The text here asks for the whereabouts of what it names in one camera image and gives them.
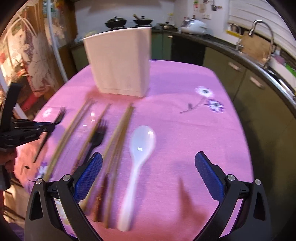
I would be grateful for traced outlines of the person's left hand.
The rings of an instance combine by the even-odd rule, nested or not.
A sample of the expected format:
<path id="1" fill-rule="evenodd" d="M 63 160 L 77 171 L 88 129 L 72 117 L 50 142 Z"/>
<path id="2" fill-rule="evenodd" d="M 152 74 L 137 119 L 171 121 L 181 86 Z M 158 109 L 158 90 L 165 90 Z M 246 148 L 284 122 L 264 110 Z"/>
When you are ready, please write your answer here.
<path id="1" fill-rule="evenodd" d="M 4 166 L 9 173 L 14 172 L 17 156 L 16 148 L 9 149 L 6 152 L 0 151 L 0 165 Z"/>

